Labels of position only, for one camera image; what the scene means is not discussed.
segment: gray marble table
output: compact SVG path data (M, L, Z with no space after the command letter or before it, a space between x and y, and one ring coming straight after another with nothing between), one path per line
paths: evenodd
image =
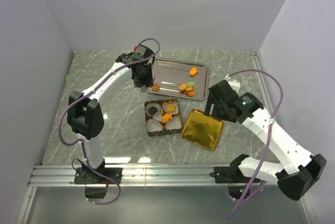
M77 51L64 88L52 133L44 155L43 164L70 164L81 158L81 149L62 145L57 134L57 123L67 106L72 91L81 92L105 74L115 59L126 51ZM210 82L213 85L237 70L254 68L249 51L219 50L163 50L159 57L187 62L204 63L210 67ZM242 73L235 77L241 82L240 94L253 93L264 102L257 73ZM105 127L100 133L102 152L107 163L189 163L230 162L245 153L259 159L264 144L240 124L225 122L221 138L214 151L209 151L181 138L180 134L148 137L144 122L144 102L167 99L167 96L141 93L130 80L115 92L103 108ZM206 101L178 98L184 123L192 109L204 110ZM64 123L65 140L72 142L75 134ZM268 161L276 162L269 153Z

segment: metal tray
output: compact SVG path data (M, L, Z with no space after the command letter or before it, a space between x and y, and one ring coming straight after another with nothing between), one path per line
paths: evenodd
M198 74L190 77L189 71L192 67L197 67ZM209 67L201 63L191 63L179 60L156 58L153 64L153 76L160 86L158 92L147 89L148 93L166 96L182 97L194 100L206 100L209 87ZM194 82L196 94L193 97L187 96L178 90L179 85Z

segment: white wall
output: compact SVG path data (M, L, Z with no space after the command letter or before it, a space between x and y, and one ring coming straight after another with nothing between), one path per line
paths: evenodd
M47 0L72 49L259 50L285 0Z
M262 67L278 77L283 128L327 166L309 191L319 223L335 222L335 0L286 0L261 50ZM277 103L277 88L268 88Z
M72 51L44 0L0 0L0 222L15 223Z

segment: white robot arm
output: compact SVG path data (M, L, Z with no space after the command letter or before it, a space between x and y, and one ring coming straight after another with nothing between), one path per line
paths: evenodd
M120 55L110 70L94 85L82 93L71 93L69 105L81 97L88 95L68 112L68 124L76 133L77 138L84 141L87 156L83 158L85 165L86 160L89 160L92 168L98 169L104 162L98 134L104 126L102 108L113 93L130 79L134 80L135 87L151 86L153 84L151 63L148 63L148 61L134 64L129 68L121 67L128 63L148 58L153 54L152 50L140 44L135 48L134 52ZM103 85L100 85L108 76L111 77Z
M269 112L251 93L237 94L237 81L223 80L209 89L205 115L231 122L239 122L251 130L266 144L269 125L272 124L269 149L280 163L263 162L256 178L277 184L281 191L293 200L299 200L317 182L326 165L321 155L313 155L289 136L282 127L271 119ZM260 161L242 154L230 163L231 175L252 177Z

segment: snack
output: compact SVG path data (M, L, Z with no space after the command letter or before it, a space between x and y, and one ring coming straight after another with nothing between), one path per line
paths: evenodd
M172 114L167 113L167 114L165 114L165 115L162 117L162 122L163 122L163 123L166 123L166 122L168 122L168 121L171 120L171 119L172 119Z
M193 87L194 86L194 82L188 82L186 85L187 85L187 87Z
M153 87L151 87L151 89L152 89L152 91L154 91L154 92L158 92L159 90L160 90L160 87L159 87L159 85L154 85Z
M187 88L187 85L186 85L186 84L181 84L181 85L178 87L178 89L179 89L181 92L183 92L184 90L186 90L186 88Z
M172 113L176 110L176 106L174 104L168 104L168 105L166 105L166 110L168 112Z
M192 69L189 71L190 76L195 76L198 73L198 70L196 67L192 67Z
M187 95L193 97L195 95L195 90L187 92Z

